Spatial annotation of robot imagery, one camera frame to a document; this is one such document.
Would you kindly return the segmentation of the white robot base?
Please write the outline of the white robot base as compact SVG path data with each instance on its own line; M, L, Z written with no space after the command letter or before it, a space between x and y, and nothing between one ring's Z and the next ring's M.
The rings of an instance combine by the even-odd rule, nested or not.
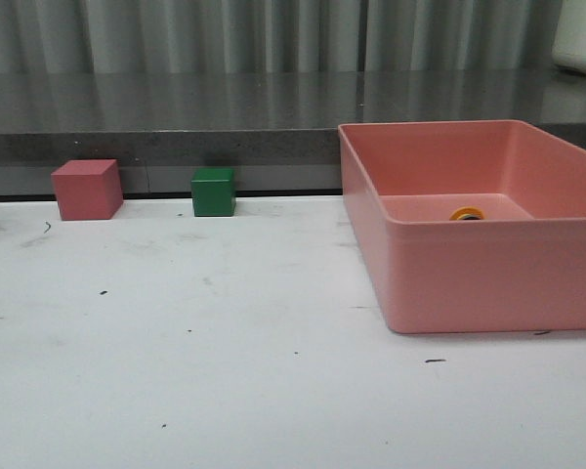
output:
M562 2L552 59L557 67L586 74L586 0Z

